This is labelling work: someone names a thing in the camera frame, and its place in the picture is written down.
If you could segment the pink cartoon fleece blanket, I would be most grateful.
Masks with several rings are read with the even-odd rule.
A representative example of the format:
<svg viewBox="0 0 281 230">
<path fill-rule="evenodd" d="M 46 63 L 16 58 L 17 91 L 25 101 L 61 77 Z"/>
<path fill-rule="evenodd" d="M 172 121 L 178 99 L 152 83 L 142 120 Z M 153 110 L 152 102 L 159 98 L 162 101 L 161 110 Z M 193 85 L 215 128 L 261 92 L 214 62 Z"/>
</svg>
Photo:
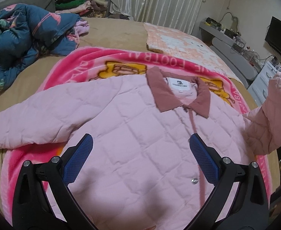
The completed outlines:
<svg viewBox="0 0 281 230">
<path fill-rule="evenodd" d="M 199 76 L 210 91 L 218 95 L 240 113 L 257 107 L 247 91 L 241 91 L 233 84 L 228 74 L 205 67 L 205 60 L 199 63 L 160 53 L 137 52 L 102 47 L 82 47 L 59 60 L 51 69 L 38 91 L 65 83 L 79 83 L 113 76 L 145 74 L 152 67 L 163 71 L 188 76 Z M 1 170 L 0 195 L 5 219 L 12 222 L 12 202 L 17 177 L 24 161 L 43 163 L 62 153 L 62 143 L 43 145 L 28 144 L 7 151 Z"/>
</svg>

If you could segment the striped beige curtain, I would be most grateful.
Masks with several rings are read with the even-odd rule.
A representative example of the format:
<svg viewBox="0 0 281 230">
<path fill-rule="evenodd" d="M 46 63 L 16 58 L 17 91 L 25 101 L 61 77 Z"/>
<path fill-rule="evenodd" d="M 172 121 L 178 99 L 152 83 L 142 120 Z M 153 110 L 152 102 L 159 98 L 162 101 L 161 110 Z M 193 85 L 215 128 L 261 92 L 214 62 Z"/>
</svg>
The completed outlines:
<svg viewBox="0 0 281 230">
<path fill-rule="evenodd" d="M 111 0 L 111 12 L 191 34 L 203 0 Z"/>
</svg>

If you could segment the navy floral comforter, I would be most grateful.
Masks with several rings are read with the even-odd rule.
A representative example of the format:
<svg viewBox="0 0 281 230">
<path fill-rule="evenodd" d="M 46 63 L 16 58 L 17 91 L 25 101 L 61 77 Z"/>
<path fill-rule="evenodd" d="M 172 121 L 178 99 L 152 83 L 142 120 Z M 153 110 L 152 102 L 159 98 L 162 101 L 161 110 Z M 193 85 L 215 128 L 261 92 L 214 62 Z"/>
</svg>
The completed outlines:
<svg viewBox="0 0 281 230">
<path fill-rule="evenodd" d="M 67 56 L 80 42 L 76 14 L 13 4 L 0 10 L 0 92 L 43 55 Z"/>
</svg>

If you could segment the tan bed sheet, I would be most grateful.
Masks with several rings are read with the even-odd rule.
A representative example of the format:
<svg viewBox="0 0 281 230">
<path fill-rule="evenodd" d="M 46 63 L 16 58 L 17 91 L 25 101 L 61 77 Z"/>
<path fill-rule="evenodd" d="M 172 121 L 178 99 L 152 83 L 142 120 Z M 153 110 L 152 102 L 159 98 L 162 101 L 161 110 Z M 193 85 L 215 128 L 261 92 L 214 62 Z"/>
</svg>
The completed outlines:
<svg viewBox="0 0 281 230">
<path fill-rule="evenodd" d="M 105 48 L 108 55 L 114 49 L 145 52 L 157 57 L 156 52 L 147 49 L 148 34 L 153 25 L 119 19 L 88 18 L 89 34 L 80 38 L 80 47 Z M 125 69 L 127 74 L 145 72 L 149 66 L 125 64 L 123 61 L 111 61 L 110 58 L 100 61 L 97 67 L 90 67 L 82 61 L 73 64 L 61 63 L 61 57 L 44 56 L 22 71 L 6 91 L 0 92 L 0 112 L 20 103 L 37 91 L 55 85 L 73 81 L 89 81 L 98 78 L 118 76 Z M 201 77 L 212 92 L 222 99 L 233 99 L 232 105 L 243 112 L 257 108 L 251 93 L 235 78 L 219 75 L 205 68 L 204 55 L 192 58 L 184 68 L 175 69 L 174 64 L 165 66 L 168 72 Z"/>
</svg>

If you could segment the pink quilted jacket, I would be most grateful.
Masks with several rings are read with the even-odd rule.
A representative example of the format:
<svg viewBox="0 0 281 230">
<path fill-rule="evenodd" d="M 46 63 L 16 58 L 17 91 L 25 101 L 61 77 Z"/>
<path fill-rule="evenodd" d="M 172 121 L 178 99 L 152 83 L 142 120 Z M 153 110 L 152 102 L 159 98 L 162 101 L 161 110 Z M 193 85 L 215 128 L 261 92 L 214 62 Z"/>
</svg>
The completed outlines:
<svg viewBox="0 0 281 230">
<path fill-rule="evenodd" d="M 70 190 L 100 229 L 183 229 L 213 189 L 189 148 L 197 133 L 235 163 L 281 147 L 281 73 L 263 105 L 240 114 L 199 77 L 153 67 L 58 85 L 0 112 L 0 149 L 29 144 L 93 150 Z"/>
</svg>

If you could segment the grey curved desk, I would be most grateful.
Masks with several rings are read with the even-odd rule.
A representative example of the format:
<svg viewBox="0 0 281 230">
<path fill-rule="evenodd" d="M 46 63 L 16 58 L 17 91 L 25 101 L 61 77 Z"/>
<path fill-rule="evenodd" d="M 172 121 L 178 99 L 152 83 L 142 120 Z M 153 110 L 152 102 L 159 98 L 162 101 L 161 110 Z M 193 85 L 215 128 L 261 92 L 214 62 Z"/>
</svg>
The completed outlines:
<svg viewBox="0 0 281 230">
<path fill-rule="evenodd" d="M 199 30 L 201 31 L 202 41 L 225 62 L 243 85 L 248 88 L 258 72 L 232 47 L 234 41 L 204 22 L 199 23 Z"/>
</svg>

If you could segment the white drawer chest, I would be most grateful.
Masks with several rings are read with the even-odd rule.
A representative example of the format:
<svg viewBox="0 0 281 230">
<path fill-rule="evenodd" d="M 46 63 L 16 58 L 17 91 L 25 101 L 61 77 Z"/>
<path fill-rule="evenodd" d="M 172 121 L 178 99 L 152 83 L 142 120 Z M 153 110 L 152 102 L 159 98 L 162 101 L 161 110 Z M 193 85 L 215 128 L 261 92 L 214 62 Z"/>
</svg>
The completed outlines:
<svg viewBox="0 0 281 230">
<path fill-rule="evenodd" d="M 248 87 L 247 90 L 253 97 L 257 106 L 261 106 L 268 97 L 269 81 L 276 73 L 277 69 L 274 67 L 271 61 L 266 61 L 262 70 L 254 79 L 252 84 Z"/>
</svg>

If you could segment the pile of folded clothes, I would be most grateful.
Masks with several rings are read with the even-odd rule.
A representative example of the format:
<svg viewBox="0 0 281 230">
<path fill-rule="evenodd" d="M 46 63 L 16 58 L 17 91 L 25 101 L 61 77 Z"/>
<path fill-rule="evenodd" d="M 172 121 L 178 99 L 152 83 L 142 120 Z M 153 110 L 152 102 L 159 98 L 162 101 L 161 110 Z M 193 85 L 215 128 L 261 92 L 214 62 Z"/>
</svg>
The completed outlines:
<svg viewBox="0 0 281 230">
<path fill-rule="evenodd" d="M 56 0 L 55 13 L 77 14 L 87 18 L 110 18 L 133 21 L 133 18 L 111 10 L 111 0 Z"/>
</svg>

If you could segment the peach kitty blanket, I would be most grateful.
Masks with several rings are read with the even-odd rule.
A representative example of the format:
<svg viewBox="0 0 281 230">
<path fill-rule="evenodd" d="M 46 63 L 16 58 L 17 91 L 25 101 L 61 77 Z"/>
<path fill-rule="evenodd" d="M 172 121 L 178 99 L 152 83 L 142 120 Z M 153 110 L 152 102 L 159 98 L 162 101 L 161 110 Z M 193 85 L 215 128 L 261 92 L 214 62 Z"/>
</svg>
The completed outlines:
<svg viewBox="0 0 281 230">
<path fill-rule="evenodd" d="M 151 23 L 144 23 L 143 26 L 147 32 L 148 50 L 184 59 L 239 80 L 226 63 L 199 38 Z"/>
</svg>

